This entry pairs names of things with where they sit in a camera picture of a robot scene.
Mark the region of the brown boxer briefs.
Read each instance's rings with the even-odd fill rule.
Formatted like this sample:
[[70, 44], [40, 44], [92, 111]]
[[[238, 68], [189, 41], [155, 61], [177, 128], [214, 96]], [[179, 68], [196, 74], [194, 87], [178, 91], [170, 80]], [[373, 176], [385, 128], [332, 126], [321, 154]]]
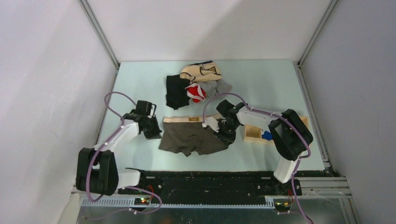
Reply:
[[214, 135], [212, 129], [204, 129], [201, 117], [164, 117], [163, 137], [159, 149], [172, 153], [183, 153], [186, 157], [193, 152], [208, 155], [228, 149]]

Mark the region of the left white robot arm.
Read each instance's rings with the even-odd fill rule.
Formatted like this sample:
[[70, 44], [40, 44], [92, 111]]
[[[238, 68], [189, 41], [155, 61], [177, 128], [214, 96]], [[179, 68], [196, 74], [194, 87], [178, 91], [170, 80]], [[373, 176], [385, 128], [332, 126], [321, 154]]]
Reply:
[[87, 194], [105, 196], [125, 187], [136, 194], [146, 192], [148, 182], [141, 178], [141, 171], [118, 169], [116, 153], [139, 134], [147, 140], [161, 139], [162, 131], [155, 112], [155, 104], [139, 100], [131, 112], [121, 117], [120, 126], [106, 140], [92, 148], [82, 148], [78, 154], [76, 188]]

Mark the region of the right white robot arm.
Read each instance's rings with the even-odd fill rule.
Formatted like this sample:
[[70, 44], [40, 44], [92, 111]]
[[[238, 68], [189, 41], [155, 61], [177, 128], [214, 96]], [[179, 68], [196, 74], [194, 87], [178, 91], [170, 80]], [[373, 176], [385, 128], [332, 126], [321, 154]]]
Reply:
[[311, 154], [309, 145], [313, 142], [313, 135], [298, 114], [292, 109], [276, 114], [251, 108], [243, 102], [233, 105], [227, 100], [220, 102], [216, 109], [222, 118], [206, 118], [203, 127], [211, 128], [225, 146], [234, 143], [240, 126], [254, 126], [270, 134], [269, 141], [280, 154], [271, 187], [277, 195], [288, 192], [289, 180], [301, 157]]

